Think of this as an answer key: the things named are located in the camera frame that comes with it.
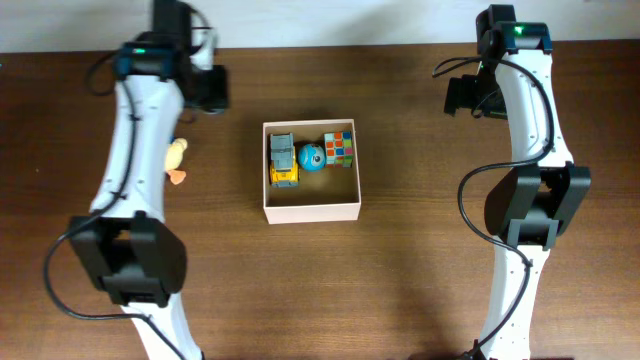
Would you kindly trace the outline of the yellow plush duck toy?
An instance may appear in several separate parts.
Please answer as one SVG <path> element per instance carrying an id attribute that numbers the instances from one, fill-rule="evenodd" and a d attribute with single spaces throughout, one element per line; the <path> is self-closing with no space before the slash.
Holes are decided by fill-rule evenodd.
<path id="1" fill-rule="evenodd" d="M 175 138 L 167 150 L 164 171 L 168 175 L 169 181 L 174 185 L 179 185 L 186 178 L 186 172 L 180 170 L 179 167 L 187 148 L 188 142 L 185 138 Z"/>

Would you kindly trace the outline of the yellow grey toy dump truck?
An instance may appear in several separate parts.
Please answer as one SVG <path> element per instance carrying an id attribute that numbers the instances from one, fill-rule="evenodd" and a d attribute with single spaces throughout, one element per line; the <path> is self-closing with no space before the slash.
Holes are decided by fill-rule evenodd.
<path id="1" fill-rule="evenodd" d="M 270 134 L 270 183 L 275 188 L 297 187 L 299 166 L 296 160 L 294 136 Z"/>

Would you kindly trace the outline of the blue number ten ball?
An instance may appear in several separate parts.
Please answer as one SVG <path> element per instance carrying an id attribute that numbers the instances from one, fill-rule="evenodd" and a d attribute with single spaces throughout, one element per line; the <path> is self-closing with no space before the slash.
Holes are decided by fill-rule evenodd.
<path id="1" fill-rule="evenodd" d="M 306 144 L 298 153 L 298 163 L 305 171 L 319 171 L 326 165 L 325 151 L 317 144 Z"/>

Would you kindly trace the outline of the multicoloured puzzle cube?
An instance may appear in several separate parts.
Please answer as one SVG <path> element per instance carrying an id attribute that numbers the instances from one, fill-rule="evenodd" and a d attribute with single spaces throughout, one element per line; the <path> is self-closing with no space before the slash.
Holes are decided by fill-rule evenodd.
<path id="1" fill-rule="evenodd" d="M 324 134 L 325 166 L 351 168 L 355 159 L 353 136 L 350 131 Z"/>

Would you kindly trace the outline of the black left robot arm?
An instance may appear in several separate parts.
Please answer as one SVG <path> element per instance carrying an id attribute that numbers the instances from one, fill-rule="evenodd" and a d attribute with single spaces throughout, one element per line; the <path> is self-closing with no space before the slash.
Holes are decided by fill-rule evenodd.
<path id="1" fill-rule="evenodd" d="M 151 28 L 108 55 L 116 119 L 106 170 L 68 240 L 91 283 L 133 322 L 151 359 L 201 359 L 181 298 L 187 255 L 164 216 L 165 160 L 184 110 L 229 106 L 217 35 L 185 1 L 156 1 Z"/>

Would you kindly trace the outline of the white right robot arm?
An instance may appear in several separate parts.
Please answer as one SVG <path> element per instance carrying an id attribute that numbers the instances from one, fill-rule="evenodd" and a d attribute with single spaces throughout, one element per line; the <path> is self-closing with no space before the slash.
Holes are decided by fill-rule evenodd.
<path id="1" fill-rule="evenodd" d="M 477 54 L 438 64 L 436 77 L 467 64 L 473 75 L 452 78 L 444 111 L 503 119 L 511 159 L 494 164 L 505 176 L 486 197 L 485 227 L 471 229 L 494 248 L 487 318 L 465 359 L 528 359 L 530 326 L 541 272 L 591 186 L 575 164 L 552 90 L 552 41 L 544 23 L 519 22 L 511 5 L 492 4 L 475 20 Z"/>

